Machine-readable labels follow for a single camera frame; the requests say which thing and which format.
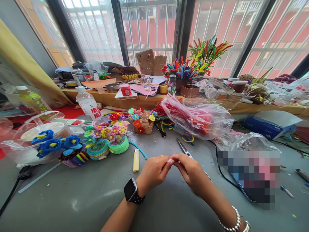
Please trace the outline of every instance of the tissue box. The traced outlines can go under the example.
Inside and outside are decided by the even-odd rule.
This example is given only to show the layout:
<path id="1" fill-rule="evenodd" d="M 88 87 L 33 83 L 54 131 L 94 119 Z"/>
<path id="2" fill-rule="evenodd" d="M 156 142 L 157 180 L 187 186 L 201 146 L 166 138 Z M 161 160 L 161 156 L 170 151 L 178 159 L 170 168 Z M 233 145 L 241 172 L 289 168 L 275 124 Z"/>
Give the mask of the tissue box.
<path id="1" fill-rule="evenodd" d="M 296 131 L 296 123 L 302 121 L 285 111 L 262 111 L 247 118 L 242 126 L 273 140 Z"/>

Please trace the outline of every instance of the curtain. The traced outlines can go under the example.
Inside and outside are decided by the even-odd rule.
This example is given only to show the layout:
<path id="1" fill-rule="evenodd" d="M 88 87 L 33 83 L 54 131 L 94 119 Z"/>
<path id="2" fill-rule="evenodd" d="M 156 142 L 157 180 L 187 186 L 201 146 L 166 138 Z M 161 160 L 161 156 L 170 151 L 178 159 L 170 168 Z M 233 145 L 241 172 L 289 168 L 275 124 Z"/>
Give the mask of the curtain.
<path id="1" fill-rule="evenodd" d="M 50 107 L 72 104 L 66 95 L 31 57 L 13 33 L 0 19 L 0 54 L 34 87 L 44 93 Z"/>

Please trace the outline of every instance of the hand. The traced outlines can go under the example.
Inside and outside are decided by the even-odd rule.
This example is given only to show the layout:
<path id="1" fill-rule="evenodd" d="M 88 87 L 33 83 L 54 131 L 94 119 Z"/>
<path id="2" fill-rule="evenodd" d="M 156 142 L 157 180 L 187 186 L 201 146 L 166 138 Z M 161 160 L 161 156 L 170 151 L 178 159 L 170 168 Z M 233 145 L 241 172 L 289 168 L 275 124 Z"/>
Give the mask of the hand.
<path id="1" fill-rule="evenodd" d="M 200 164 L 183 153 L 174 154 L 171 156 L 171 159 L 175 160 L 174 165 L 179 169 L 190 188 L 206 201 L 207 189 L 213 186 L 213 184 Z"/>
<path id="2" fill-rule="evenodd" d="M 140 197 L 144 197 L 150 189 L 165 180 L 168 171 L 174 164 L 174 161 L 167 163 L 168 160 L 168 156 L 156 156 L 146 161 L 141 174 L 136 179 L 137 193 Z"/>

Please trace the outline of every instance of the orange paper plate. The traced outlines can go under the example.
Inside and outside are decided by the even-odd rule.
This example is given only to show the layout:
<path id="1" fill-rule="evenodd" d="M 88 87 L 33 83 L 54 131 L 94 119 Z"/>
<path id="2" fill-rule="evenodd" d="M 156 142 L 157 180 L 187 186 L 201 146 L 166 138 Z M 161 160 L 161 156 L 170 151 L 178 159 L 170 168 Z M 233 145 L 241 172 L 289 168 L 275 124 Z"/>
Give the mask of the orange paper plate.
<path id="1" fill-rule="evenodd" d="M 99 80 L 99 81 L 82 82 L 84 86 L 91 89 L 105 87 L 107 84 L 113 84 L 113 83 L 116 83 L 116 78 Z"/>

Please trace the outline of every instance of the watch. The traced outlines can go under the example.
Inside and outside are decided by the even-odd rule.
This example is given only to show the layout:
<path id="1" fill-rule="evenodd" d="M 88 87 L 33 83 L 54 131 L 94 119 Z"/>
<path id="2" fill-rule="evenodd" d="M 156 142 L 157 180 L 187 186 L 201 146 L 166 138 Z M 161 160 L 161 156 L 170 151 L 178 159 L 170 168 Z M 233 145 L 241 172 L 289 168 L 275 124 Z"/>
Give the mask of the watch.
<path id="1" fill-rule="evenodd" d="M 137 193 L 137 185 L 135 180 L 131 178 L 124 188 L 126 201 L 133 202 L 137 205 L 140 205 L 145 200 L 145 197 L 141 198 Z"/>

